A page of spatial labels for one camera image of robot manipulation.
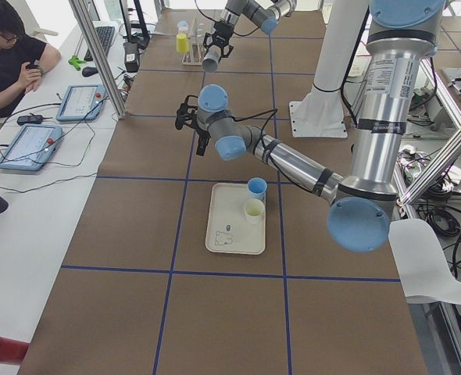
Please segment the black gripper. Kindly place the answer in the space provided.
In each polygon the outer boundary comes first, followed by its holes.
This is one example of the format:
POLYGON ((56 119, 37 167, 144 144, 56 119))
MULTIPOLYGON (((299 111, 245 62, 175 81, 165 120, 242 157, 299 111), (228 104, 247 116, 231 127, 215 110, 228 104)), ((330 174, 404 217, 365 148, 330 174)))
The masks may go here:
POLYGON ((193 120, 193 125, 196 133, 198 134, 196 155, 204 156, 211 136, 205 128, 205 125, 200 125, 198 120, 193 120))
POLYGON ((216 21, 213 25, 213 34, 206 32, 203 39, 203 46, 208 51, 214 44, 219 44, 220 58, 226 59, 232 53, 234 46, 230 39, 234 33, 234 25, 226 21, 216 21))

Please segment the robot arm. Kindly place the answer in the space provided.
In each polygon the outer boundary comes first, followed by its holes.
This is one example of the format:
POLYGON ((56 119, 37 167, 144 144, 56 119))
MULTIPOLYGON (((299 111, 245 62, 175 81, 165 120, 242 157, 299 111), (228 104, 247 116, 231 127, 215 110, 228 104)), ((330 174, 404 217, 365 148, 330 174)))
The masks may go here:
POLYGON ((388 239, 397 191, 391 179, 420 61, 437 49, 442 1, 337 1, 331 10, 311 92, 289 105, 296 138, 345 136, 341 96, 361 30, 371 60, 346 176, 307 158, 262 130, 241 125, 219 85, 198 96, 195 126, 221 159, 251 152, 302 189, 329 202, 327 227, 343 248, 368 252, 388 239))
POLYGON ((205 59, 219 62, 231 54, 234 47, 230 44, 230 39, 240 16, 245 16, 264 34, 271 35, 277 28, 279 19, 290 16, 296 6, 296 1, 289 0, 273 1, 268 8, 263 8, 257 1, 228 1, 220 18, 213 24, 213 32, 205 34, 205 59))

